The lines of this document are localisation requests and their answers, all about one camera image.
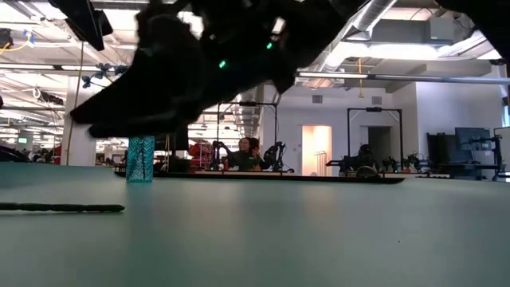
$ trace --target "computer monitor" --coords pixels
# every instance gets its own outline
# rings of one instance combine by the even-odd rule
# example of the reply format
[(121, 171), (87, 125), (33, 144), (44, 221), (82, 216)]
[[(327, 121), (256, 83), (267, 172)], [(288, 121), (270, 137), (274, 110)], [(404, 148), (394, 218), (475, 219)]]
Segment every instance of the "computer monitor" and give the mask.
[(174, 139), (175, 137), (175, 150), (176, 151), (187, 151), (189, 146), (188, 139), (188, 127), (178, 128), (177, 131), (171, 134), (162, 134), (155, 136), (155, 151), (171, 151), (174, 149)]
[(491, 131), (488, 128), (455, 128), (458, 149), (462, 151), (491, 151)]

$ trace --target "doorway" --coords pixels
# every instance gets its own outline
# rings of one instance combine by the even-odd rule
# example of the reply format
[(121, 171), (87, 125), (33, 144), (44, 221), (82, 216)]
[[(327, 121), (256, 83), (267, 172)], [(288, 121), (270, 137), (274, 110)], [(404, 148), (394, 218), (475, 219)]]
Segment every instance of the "doorway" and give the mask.
[(378, 163), (387, 159), (391, 156), (391, 127), (368, 127), (368, 144)]
[(302, 172), (304, 176), (331, 176), (325, 164), (332, 158), (332, 127), (322, 125), (303, 126)]

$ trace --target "ceiling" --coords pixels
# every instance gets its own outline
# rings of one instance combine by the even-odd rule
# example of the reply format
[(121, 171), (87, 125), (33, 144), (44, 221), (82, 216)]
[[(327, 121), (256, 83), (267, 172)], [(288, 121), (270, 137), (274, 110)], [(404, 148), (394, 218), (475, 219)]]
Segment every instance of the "ceiling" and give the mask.
[[(137, 42), (135, 35), (136, 22), (134, 16), (142, 9), (147, 1), (131, 0), (92, 0), (97, 9), (102, 9), (108, 16), (114, 33), (104, 38), (105, 50), (95, 51), (85, 44), (83, 51), (83, 63), (94, 70), (93, 66), (98, 63), (112, 65), (129, 65)], [(413, 18), (416, 21), (425, 21), (431, 17), (430, 11), (437, 11), (439, 7), (433, 0), (400, 0), (386, 13), (385, 19)], [(191, 12), (181, 12), (179, 17), (190, 23), (193, 33), (199, 35), (202, 31), (201, 19)], [(47, 92), (51, 95), (66, 99), (68, 92), (69, 76), (76, 76), (77, 69), (72, 66), (80, 64), (81, 43), (64, 22), (65, 16), (53, 8), (46, 0), (14, 1), (5, 0), (0, 2), (0, 28), (13, 30), (15, 47), (21, 47), (16, 51), (5, 51), (0, 54), (0, 65), (62, 65), (69, 66), (61, 71), (53, 69), (34, 70), (26, 69), (0, 69), (0, 93), (6, 105), (36, 108), (50, 107), (63, 108), (62, 105), (46, 102), (37, 98), (38, 91)], [(33, 42), (28, 42), (26, 31), (33, 35)], [(486, 61), (442, 61), (430, 63), (426, 61), (399, 61), (374, 58), (347, 59), (341, 65), (346, 72), (362, 73), (387, 73), (408, 74), (413, 71), (427, 70), (433, 66), (435, 73), (442, 70), (450, 76), (478, 76), (482, 75)], [(347, 80), (343, 87), (349, 89), (362, 85), (365, 88), (387, 88), (391, 82)], [(237, 100), (260, 99), (256, 91), (240, 95)], [(254, 136), (257, 132), (258, 113), (262, 108), (243, 108), (237, 105), (222, 105), (220, 107), (224, 116), (220, 119), (220, 136), (228, 139), (239, 138), (246, 134)], [(214, 113), (217, 107), (207, 110), (199, 121), (190, 127), (192, 138), (212, 139), (216, 137), (218, 118)], [(60, 135), (64, 112), (62, 111), (3, 111), (0, 114), (0, 124), (32, 124), (52, 125), (49, 130), (43, 132)]]

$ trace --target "person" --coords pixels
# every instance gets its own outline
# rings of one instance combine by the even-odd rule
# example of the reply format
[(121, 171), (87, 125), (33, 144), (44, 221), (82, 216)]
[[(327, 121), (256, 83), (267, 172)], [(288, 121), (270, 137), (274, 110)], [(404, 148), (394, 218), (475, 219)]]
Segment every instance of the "person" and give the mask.
[(239, 151), (227, 156), (229, 167), (238, 167), (239, 171), (261, 171), (265, 168), (264, 160), (259, 155), (257, 139), (245, 137), (239, 140)]

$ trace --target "green table surface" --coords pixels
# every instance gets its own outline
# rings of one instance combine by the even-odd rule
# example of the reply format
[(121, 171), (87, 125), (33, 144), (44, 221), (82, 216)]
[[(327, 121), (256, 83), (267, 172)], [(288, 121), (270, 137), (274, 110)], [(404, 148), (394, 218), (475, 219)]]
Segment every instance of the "green table surface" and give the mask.
[(0, 163), (0, 286), (510, 286), (510, 186), (156, 179)]

